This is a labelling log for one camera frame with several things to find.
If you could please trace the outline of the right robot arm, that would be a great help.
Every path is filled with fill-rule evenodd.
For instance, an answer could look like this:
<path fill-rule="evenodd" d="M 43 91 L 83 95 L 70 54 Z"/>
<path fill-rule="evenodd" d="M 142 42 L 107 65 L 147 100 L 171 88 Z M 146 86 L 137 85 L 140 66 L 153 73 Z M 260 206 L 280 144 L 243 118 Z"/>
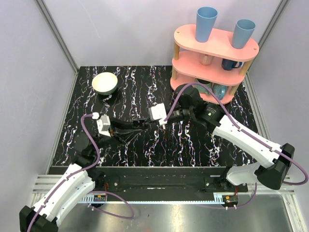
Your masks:
<path fill-rule="evenodd" d="M 223 191 L 231 191 L 240 184 L 261 183 L 269 189 L 279 190 L 291 166 L 295 148 L 285 143 L 280 145 L 258 135 L 236 121 L 222 107 L 206 103 L 195 87 L 189 86 L 176 100 L 170 116 L 164 104 L 149 108 L 152 121 L 165 125 L 173 121 L 191 120 L 198 127 L 213 135 L 220 136 L 252 156 L 256 163 L 226 168 L 219 186 Z"/>

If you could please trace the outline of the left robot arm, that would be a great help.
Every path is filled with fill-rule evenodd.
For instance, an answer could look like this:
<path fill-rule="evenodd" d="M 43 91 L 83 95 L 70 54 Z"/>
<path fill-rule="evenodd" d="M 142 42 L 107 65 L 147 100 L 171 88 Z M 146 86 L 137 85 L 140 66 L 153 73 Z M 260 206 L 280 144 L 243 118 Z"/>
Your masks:
<path fill-rule="evenodd" d="M 125 145 L 141 131 L 148 129 L 150 119 L 131 122 L 91 113 L 81 117 L 83 133 L 76 137 L 77 156 L 65 173 L 34 206 L 24 206 L 19 212 L 22 232 L 57 232 L 66 215 L 80 200 L 105 187 L 105 173 L 97 164 L 101 145 Z"/>

